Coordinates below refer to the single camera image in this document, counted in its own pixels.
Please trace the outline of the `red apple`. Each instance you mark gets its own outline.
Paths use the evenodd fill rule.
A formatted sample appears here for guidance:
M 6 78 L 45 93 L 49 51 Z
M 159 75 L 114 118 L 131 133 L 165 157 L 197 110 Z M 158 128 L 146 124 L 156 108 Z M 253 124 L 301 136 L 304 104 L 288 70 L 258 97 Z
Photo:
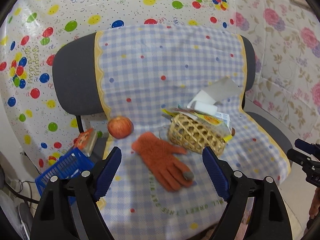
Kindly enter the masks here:
M 128 137 L 134 130 L 132 121 L 124 116 L 118 116 L 111 119 L 107 124 L 110 135 L 116 139 Z

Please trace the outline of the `blue checkered blanket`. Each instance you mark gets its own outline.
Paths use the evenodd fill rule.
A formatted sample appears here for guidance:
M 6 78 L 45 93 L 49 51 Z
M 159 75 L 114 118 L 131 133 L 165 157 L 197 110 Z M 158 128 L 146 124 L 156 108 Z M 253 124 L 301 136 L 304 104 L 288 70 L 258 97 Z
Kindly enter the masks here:
M 109 138 L 105 147 L 106 152 L 113 147 L 122 152 L 101 212 L 115 239 L 188 239 L 219 221 L 225 202 L 199 153 L 174 155 L 195 179 L 191 187 L 170 192 L 131 145 L 145 132 L 168 142 L 171 119 L 162 109 L 185 108 L 200 90 L 225 76 L 241 93 L 219 104 L 235 129 L 222 158 L 251 178 L 271 176 L 280 184 L 289 175 L 284 151 L 242 110 L 247 62 L 241 36 L 199 26 L 126 26 L 97 32 L 95 58 L 107 118 L 124 116 L 134 126 L 128 137 Z

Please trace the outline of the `white foam block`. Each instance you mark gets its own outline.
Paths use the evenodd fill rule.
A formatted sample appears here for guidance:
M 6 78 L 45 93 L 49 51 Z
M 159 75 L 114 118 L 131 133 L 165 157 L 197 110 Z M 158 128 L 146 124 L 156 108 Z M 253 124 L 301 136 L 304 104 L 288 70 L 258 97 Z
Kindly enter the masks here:
M 195 97 L 187 104 L 187 108 L 214 116 L 217 112 L 216 101 L 204 90 L 200 90 Z

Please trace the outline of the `blue plastic basket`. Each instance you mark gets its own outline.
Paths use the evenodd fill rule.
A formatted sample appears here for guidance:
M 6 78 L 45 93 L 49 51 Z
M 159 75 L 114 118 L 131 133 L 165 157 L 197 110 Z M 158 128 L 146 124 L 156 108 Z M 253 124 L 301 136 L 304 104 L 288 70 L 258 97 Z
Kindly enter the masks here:
M 52 176 L 57 176 L 60 179 L 71 179 L 77 177 L 85 170 L 91 170 L 93 166 L 93 161 L 86 157 L 78 148 L 70 149 L 56 163 L 35 179 L 38 192 L 40 195 L 43 194 Z

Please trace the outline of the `floral pattern plastic sheet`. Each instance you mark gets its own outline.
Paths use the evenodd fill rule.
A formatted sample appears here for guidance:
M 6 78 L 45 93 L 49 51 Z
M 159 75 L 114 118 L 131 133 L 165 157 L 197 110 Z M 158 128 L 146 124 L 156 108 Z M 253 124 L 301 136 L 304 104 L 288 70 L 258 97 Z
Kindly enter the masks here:
M 298 137 L 319 142 L 319 22 L 291 0 L 236 0 L 236 26 L 256 54 L 247 98 Z

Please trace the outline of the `balloon pattern plastic sheet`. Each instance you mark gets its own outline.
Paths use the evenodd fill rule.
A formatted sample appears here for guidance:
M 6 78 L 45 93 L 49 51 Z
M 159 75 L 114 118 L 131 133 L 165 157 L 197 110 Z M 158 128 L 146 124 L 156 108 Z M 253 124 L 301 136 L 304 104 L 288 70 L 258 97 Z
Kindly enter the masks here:
M 127 25 L 233 28 L 235 0 L 1 0 L 1 98 L 11 127 L 38 170 L 67 152 L 78 134 L 60 106 L 53 60 L 60 48 Z

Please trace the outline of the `blue white tissue pack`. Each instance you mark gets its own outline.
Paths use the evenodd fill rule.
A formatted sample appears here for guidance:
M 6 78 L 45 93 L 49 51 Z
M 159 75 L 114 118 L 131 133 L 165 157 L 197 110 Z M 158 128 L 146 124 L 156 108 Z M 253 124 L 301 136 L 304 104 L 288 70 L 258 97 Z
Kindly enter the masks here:
M 228 127 L 229 131 L 232 130 L 231 121 L 230 121 L 230 117 L 229 117 L 228 114 L 222 113 L 222 112 L 216 112 L 216 113 L 215 113 L 215 117 L 218 118 L 218 119 L 223 120 L 223 122 L 224 122 L 224 123 L 226 124 L 226 126 Z

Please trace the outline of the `woven bamboo basket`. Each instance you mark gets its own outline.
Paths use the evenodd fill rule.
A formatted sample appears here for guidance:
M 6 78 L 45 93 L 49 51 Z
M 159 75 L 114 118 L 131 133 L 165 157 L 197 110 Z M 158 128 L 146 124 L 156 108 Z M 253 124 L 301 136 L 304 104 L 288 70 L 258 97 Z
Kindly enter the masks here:
M 205 147 L 210 147 L 218 157 L 223 154 L 226 146 L 226 141 L 219 133 L 208 125 L 181 113 L 171 119 L 168 139 L 176 145 L 199 154 Z

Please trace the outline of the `grey office chair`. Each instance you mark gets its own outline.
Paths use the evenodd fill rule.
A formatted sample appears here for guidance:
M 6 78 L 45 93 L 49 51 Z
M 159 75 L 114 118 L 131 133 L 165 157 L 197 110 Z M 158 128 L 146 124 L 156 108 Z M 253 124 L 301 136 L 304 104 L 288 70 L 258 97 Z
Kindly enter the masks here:
M 61 107 L 76 117 L 79 132 L 84 131 L 82 115 L 103 113 L 100 103 L 94 70 L 94 41 L 96 33 L 89 34 L 61 48 L 55 56 L 52 75 L 57 99 Z M 255 78 L 255 53 L 251 42 L 243 37 L 247 59 L 246 92 L 253 87 Z M 286 135 L 258 113 L 245 112 L 250 115 L 287 154 L 292 148 Z M 97 139 L 89 159 L 96 163 L 103 158 L 107 139 Z

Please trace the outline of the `orange knit glove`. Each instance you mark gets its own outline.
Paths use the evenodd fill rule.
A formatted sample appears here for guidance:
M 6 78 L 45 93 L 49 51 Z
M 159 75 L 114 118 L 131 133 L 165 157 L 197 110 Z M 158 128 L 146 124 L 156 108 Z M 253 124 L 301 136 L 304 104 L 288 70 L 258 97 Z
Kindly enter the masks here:
M 194 175 L 191 169 L 174 156 L 185 155 L 185 148 L 172 145 L 153 133 L 146 132 L 132 143 L 132 149 L 167 191 L 178 191 L 193 184 Z

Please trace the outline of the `yellow snack wrapper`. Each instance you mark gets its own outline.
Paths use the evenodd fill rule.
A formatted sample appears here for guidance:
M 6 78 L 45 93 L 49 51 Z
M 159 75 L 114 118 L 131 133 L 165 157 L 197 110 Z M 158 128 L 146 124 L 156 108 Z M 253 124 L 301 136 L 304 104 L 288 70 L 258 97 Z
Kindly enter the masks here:
M 216 118 L 215 115 L 211 116 L 208 114 L 183 108 L 164 108 L 162 109 L 162 112 L 172 117 L 176 116 L 177 114 L 183 114 L 187 117 L 190 117 L 194 121 L 201 122 L 211 131 L 221 136 L 225 142 L 230 141 L 233 137 L 233 128 L 231 131 L 229 131 L 228 127 L 223 122 L 223 120 Z

